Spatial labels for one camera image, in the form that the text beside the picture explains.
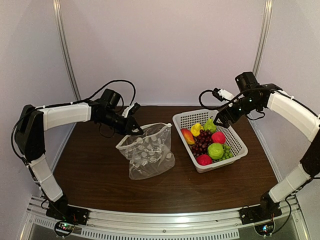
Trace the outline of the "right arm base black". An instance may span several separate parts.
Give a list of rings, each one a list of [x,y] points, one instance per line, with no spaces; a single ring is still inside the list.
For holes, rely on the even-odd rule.
[[[266,221],[282,215],[279,203],[261,203],[256,206],[244,206],[239,211],[243,225]]]

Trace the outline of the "green fake pear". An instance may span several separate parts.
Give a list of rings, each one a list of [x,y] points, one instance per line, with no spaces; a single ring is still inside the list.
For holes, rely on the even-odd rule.
[[[203,126],[205,131],[209,131],[210,133],[215,133],[217,131],[217,126],[214,124],[213,119],[209,118]]]

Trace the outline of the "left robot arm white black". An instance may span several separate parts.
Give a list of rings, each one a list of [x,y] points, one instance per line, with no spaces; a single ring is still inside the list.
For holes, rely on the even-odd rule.
[[[35,184],[49,203],[48,210],[66,216],[68,199],[47,158],[49,137],[55,130],[64,130],[77,123],[93,122],[110,127],[119,135],[142,135],[143,130],[134,118],[140,104],[132,101],[122,112],[116,106],[122,96],[106,89],[97,99],[88,97],[79,101],[34,106],[27,104],[11,132],[11,144],[22,160]]]

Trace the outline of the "clear polka dot zip bag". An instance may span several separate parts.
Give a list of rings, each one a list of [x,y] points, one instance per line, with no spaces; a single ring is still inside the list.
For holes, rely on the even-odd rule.
[[[126,135],[117,145],[129,161],[129,178],[145,180],[165,173],[175,166],[171,151],[171,123],[143,125],[142,135]]]

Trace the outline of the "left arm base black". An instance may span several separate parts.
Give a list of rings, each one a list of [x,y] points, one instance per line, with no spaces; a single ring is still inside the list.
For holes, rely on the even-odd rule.
[[[85,226],[87,224],[89,210],[69,205],[68,198],[64,193],[57,201],[50,200],[46,194],[44,194],[44,198],[48,201],[48,209],[45,213],[47,217],[75,225]]]

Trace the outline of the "green fake grapes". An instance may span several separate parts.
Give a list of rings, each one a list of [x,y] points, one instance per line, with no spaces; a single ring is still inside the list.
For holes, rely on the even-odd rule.
[[[231,152],[230,146],[228,146],[227,144],[223,144],[222,147],[223,147],[223,155],[219,159],[219,161],[227,160],[234,156],[233,153]]]

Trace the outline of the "dark fake grapes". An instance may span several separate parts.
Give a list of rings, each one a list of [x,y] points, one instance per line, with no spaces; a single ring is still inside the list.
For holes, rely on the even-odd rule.
[[[195,144],[190,149],[194,157],[207,154],[208,147],[213,143],[212,134],[209,130],[202,130],[197,137],[193,137]]]

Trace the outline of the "orange red fake mango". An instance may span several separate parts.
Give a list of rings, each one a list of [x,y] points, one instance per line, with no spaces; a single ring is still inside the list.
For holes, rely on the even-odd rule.
[[[186,143],[188,145],[194,145],[195,144],[195,139],[194,136],[192,134],[192,132],[186,128],[182,128],[181,129],[181,133],[186,141]]]

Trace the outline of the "red fake apple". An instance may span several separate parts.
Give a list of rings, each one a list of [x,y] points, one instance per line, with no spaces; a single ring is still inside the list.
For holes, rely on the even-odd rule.
[[[196,158],[196,162],[201,166],[207,166],[213,163],[212,158],[207,154],[199,155]]]

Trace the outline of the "green fake apple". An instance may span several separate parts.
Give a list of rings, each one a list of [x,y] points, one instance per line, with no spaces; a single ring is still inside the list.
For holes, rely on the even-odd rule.
[[[221,143],[215,142],[208,146],[207,148],[207,154],[213,159],[213,160],[219,160],[224,155],[224,147]]]

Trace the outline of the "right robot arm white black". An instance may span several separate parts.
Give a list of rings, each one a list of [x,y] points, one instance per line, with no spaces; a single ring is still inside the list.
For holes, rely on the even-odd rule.
[[[252,111],[267,109],[283,118],[309,142],[298,165],[261,196],[261,212],[264,215],[271,214],[286,197],[320,176],[320,117],[276,84],[258,83],[252,72],[241,73],[235,82],[239,89],[236,95],[223,88],[213,90],[214,97],[225,101],[218,107],[213,121],[216,125],[227,128]]]

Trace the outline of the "yellow fake pear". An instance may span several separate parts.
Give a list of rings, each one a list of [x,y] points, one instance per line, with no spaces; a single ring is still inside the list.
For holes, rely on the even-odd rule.
[[[194,137],[199,136],[203,131],[204,127],[200,123],[196,123],[190,128],[190,132]]]

